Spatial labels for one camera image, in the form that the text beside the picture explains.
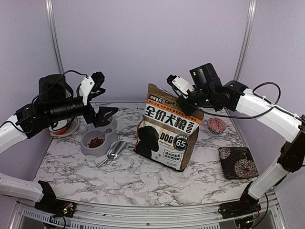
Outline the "brown dog food bag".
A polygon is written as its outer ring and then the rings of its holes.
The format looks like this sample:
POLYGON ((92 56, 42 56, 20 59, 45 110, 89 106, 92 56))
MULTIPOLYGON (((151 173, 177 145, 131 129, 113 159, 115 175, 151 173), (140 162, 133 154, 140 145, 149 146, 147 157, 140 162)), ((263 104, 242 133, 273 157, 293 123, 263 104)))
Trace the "brown dog food bag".
POLYGON ((135 153, 182 172, 188 165, 204 117, 185 115, 177 97, 150 83, 142 120, 137 126, 135 153))

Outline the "grey double pet bowl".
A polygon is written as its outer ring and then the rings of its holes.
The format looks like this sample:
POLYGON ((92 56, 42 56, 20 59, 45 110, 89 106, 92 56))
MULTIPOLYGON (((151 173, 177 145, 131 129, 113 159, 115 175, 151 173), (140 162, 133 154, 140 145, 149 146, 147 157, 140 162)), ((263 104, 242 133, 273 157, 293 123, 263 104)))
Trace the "grey double pet bowl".
POLYGON ((112 143, 118 139, 116 128, 117 121, 114 116, 100 127, 90 124, 88 131, 81 138, 81 152, 85 156, 101 157, 105 155, 112 143))

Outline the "metal food scoop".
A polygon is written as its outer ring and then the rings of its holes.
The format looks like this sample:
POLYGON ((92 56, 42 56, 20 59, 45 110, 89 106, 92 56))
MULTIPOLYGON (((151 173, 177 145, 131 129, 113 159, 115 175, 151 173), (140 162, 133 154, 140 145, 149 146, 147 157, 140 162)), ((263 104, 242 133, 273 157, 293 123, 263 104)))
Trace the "metal food scoop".
POLYGON ((106 154, 107 157, 102 162, 100 162, 97 167, 101 167, 108 161, 117 160, 120 157, 122 151, 126 148, 126 146, 126 141, 117 141, 113 146, 110 147, 106 154))

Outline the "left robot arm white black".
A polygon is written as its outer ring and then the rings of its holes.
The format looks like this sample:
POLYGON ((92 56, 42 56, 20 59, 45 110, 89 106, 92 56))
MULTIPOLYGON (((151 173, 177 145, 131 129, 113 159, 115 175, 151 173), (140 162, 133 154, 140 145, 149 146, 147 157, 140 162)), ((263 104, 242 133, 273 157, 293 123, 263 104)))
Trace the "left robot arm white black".
MULTIPOLYGON (((118 112, 117 107, 99 107, 95 112, 91 100, 105 93, 101 87, 104 83, 102 72, 84 79, 74 90, 66 83, 65 74, 52 74, 39 79, 39 94, 31 103, 18 109, 0 126, 0 151, 4 153, 12 146, 31 139, 42 130, 54 128, 62 120, 72 122, 82 116, 87 124, 103 127, 104 123, 118 112)), ((72 217, 76 204, 72 201, 58 199, 48 182, 26 181, 23 179, 0 175, 0 193, 6 196, 31 200, 34 207, 56 216, 72 217)))

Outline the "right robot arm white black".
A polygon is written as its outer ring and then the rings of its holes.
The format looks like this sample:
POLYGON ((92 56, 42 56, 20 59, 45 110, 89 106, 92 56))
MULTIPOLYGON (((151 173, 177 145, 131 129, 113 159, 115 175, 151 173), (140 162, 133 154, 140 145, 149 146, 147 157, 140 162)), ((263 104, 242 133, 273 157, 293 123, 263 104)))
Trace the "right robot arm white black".
POLYGON ((271 102, 235 80, 222 84, 211 63, 190 70, 193 83, 171 75, 167 83, 178 95, 177 103, 184 114, 213 108, 241 113, 239 119, 255 119, 269 127, 284 140, 279 157, 254 181, 250 182, 238 201, 219 206, 224 219, 255 212, 259 199, 280 184, 288 174, 298 171, 305 158, 305 117, 293 114, 277 102, 271 102))

